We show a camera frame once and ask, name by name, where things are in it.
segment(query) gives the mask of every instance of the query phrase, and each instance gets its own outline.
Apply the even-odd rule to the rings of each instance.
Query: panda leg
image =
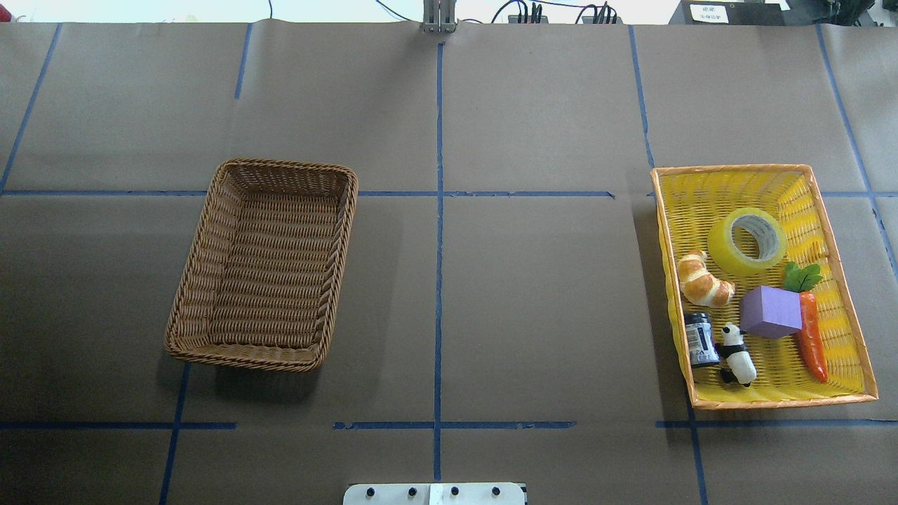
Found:
[[[735,378],[735,374],[732,370],[728,370],[726,368],[720,369],[720,376],[724,379],[724,382],[727,384],[733,384],[734,382],[738,382],[738,379]]]

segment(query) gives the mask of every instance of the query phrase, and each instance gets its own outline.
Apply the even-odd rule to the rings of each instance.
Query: gray table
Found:
[[[0,501],[339,503],[350,483],[442,479],[525,482],[531,503],[894,502],[896,43],[0,26]],[[163,353],[232,156],[359,175],[317,375]],[[878,402],[688,407],[648,171],[731,163],[814,167]]]

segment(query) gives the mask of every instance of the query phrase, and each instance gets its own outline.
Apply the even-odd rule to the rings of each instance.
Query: panda head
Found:
[[[721,328],[720,331],[724,334],[724,345],[738,345],[743,343],[742,336],[745,335],[745,331],[740,330],[735,324],[724,324],[724,327]]]

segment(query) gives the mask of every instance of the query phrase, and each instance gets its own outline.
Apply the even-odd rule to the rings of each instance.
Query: toy croissant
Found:
[[[680,259],[676,267],[680,290],[695,305],[720,308],[733,299],[735,284],[711,275],[705,263],[707,259],[708,255],[698,249]]]

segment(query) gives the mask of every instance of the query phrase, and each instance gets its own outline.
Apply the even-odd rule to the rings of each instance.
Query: yellow basket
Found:
[[[664,261],[668,312],[680,368],[692,405],[699,409],[775,409],[878,398],[867,346],[851,304],[845,273],[832,236],[823,198],[811,167],[803,164],[750,164],[656,168],[652,171],[658,228]],[[734,301],[724,308],[696,306],[681,298],[676,263],[688,251],[708,250],[712,225],[733,210],[762,208],[782,225],[788,239],[786,257],[751,277],[734,277],[708,260],[708,270],[736,284]],[[737,228],[743,251],[757,244]],[[758,369],[750,387],[723,382],[717,367],[690,367],[683,313],[706,312],[714,334],[728,321],[739,321],[738,299],[759,286],[782,287],[786,263],[818,263],[823,280],[813,289],[820,311],[820,331],[829,382],[818,382],[806,369],[792,338],[771,340],[745,336]]]

